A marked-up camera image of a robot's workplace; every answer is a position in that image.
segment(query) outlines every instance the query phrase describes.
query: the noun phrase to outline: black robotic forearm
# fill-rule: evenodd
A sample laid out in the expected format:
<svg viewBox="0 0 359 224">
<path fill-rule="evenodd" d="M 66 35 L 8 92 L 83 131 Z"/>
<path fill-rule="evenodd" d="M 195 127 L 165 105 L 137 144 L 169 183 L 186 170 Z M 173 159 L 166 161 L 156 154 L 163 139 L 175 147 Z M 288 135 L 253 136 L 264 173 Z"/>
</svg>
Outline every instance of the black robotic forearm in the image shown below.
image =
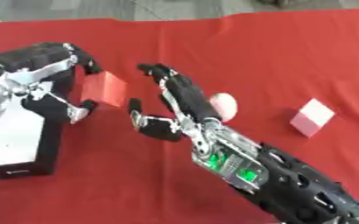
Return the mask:
<svg viewBox="0 0 359 224">
<path fill-rule="evenodd" d="M 268 170 L 268 181 L 254 194 L 236 190 L 265 212 L 292 224 L 359 224 L 359 203 L 341 183 L 265 143 L 257 161 Z"/>
</svg>

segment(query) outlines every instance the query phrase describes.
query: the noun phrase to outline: cable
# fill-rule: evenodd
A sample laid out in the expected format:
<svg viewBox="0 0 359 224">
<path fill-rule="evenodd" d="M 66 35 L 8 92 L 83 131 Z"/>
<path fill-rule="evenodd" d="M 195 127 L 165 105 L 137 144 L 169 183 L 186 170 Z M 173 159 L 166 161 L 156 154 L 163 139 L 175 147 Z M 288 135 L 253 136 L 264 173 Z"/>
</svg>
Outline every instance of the cable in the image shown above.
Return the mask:
<svg viewBox="0 0 359 224">
<path fill-rule="evenodd" d="M 153 11 L 152 9 L 149 9 L 148 7 L 142 5 L 141 3 L 139 3 L 137 0 L 129 0 L 131 3 L 135 4 L 136 6 L 141 7 L 143 10 L 148 11 L 150 14 L 152 14 L 155 18 L 161 20 L 161 21 L 169 21 L 169 19 L 166 19 L 164 17 L 161 17 L 160 15 L 158 15 L 157 13 L 155 13 L 155 11 Z"/>
</svg>

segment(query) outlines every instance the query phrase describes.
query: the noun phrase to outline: silver metal part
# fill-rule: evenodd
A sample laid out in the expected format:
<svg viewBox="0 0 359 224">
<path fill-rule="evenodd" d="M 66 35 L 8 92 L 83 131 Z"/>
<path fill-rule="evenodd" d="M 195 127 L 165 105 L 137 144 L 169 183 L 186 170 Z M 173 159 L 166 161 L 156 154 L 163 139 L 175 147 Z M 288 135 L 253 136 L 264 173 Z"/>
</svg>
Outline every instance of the silver metal part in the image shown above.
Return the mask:
<svg viewBox="0 0 359 224">
<path fill-rule="evenodd" d="M 63 46 L 70 52 L 72 52 L 74 50 L 74 48 L 72 47 L 71 44 L 69 43 L 64 43 Z"/>
<path fill-rule="evenodd" d="M 78 108 L 74 105 L 68 105 L 67 115 L 71 119 L 71 124 L 77 123 L 88 116 L 89 110 L 86 108 Z"/>
<path fill-rule="evenodd" d="M 132 120 L 133 127 L 135 127 L 136 130 L 140 130 L 140 128 L 147 125 L 146 120 L 143 119 L 143 115 L 135 109 L 130 112 L 130 119 Z"/>
<path fill-rule="evenodd" d="M 77 63 L 77 56 L 71 55 L 68 59 L 52 63 L 51 65 L 44 66 L 35 71 L 29 71 L 28 68 L 22 68 L 15 73 L 5 73 L 6 79 L 15 81 L 20 85 L 30 85 L 35 82 L 42 81 L 43 79 L 66 71 Z"/>
<path fill-rule="evenodd" d="M 268 180 L 269 172 L 257 161 L 257 148 L 260 147 L 258 144 L 213 120 L 204 124 L 204 132 L 207 133 L 215 158 L 203 161 L 193 154 L 192 159 L 196 164 L 248 193 L 254 193 Z M 242 170 L 252 172 L 255 178 L 243 178 L 238 174 Z"/>
</svg>

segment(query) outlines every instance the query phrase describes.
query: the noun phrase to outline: white box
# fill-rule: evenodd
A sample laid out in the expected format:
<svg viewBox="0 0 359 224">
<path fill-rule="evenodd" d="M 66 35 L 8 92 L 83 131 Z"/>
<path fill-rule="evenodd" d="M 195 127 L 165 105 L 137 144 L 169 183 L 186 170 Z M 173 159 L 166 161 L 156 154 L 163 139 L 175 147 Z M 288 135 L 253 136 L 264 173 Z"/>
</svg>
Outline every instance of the white box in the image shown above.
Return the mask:
<svg viewBox="0 0 359 224">
<path fill-rule="evenodd" d="M 290 124 L 307 137 L 317 133 L 332 117 L 334 111 L 327 108 L 316 99 L 309 101 L 299 113 L 293 117 Z"/>
</svg>

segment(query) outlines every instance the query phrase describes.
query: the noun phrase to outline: white ball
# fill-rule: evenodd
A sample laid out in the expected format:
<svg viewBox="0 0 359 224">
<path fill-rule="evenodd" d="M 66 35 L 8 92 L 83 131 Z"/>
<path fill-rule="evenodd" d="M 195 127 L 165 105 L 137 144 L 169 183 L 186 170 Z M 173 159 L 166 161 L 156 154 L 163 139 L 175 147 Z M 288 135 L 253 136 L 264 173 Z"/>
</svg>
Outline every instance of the white ball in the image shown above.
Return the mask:
<svg viewBox="0 0 359 224">
<path fill-rule="evenodd" d="M 238 105 L 236 104 L 236 99 L 230 94 L 215 94 L 209 98 L 209 102 L 212 104 L 216 112 L 218 112 L 218 114 L 222 117 L 222 121 L 224 123 L 236 116 Z"/>
</svg>

